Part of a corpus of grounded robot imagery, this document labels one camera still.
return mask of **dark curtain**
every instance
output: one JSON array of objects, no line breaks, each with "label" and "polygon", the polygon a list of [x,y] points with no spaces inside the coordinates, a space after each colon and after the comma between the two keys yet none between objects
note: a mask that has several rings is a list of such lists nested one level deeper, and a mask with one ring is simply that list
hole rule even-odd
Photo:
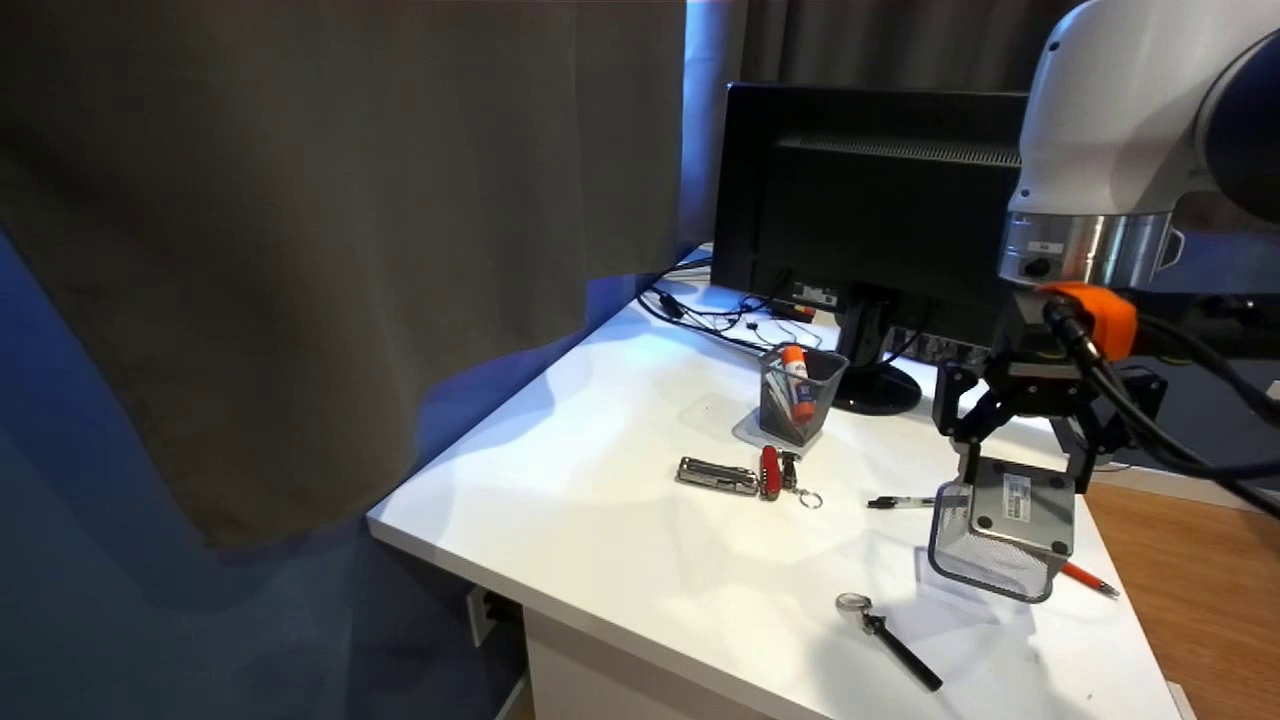
[{"label": "dark curtain", "polygon": [[1077,0],[689,0],[684,237],[714,237],[729,81],[1025,90]]},{"label": "dark curtain", "polygon": [[680,38],[676,0],[13,0],[0,223],[202,531],[279,539],[668,260]]}]

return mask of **white desk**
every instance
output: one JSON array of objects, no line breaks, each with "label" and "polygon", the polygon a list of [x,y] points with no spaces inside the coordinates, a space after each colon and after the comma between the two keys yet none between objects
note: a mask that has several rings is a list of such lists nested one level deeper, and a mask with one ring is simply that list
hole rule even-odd
[{"label": "white desk", "polygon": [[[1014,602],[920,578],[927,510],[868,510],[866,499],[952,476],[927,407],[831,413],[799,464],[799,483],[826,493],[820,510],[673,480],[676,457],[757,464],[732,436],[754,407],[744,353],[623,306],[368,523],[525,602],[541,720],[1176,717],[1124,597],[1055,578],[1048,602]],[[1032,429],[1021,445],[1005,453],[1048,447]],[[1118,578],[1085,504],[1077,560]],[[841,614],[841,592],[868,592],[946,688],[926,693]]]}]

